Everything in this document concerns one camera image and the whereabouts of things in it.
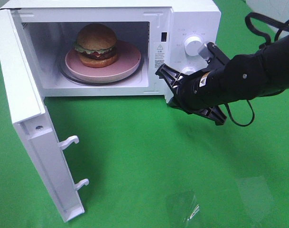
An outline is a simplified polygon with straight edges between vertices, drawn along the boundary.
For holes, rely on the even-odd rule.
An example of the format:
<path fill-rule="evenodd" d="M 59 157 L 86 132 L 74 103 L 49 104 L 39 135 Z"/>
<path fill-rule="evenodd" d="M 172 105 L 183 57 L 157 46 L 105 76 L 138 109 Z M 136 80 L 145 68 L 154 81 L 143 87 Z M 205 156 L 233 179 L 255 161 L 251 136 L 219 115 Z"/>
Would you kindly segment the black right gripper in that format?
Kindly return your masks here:
<path fill-rule="evenodd" d="M 222 67 L 186 75 L 162 64 L 155 75 L 172 91 L 175 107 L 224 125 L 227 116 L 218 105 L 232 102 L 232 73 Z"/>

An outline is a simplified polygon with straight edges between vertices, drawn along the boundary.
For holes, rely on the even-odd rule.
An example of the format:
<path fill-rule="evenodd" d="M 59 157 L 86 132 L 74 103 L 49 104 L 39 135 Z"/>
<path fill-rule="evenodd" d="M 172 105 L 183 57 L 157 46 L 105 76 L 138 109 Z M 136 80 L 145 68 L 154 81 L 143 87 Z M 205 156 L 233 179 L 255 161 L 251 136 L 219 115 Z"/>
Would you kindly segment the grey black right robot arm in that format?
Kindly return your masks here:
<path fill-rule="evenodd" d="M 226 116 L 219 105 L 256 97 L 273 96 L 289 88 L 289 35 L 255 54 L 229 59 L 214 43 L 207 68 L 190 75 L 163 65 L 156 72 L 174 94 L 171 105 L 188 114 L 223 125 Z"/>

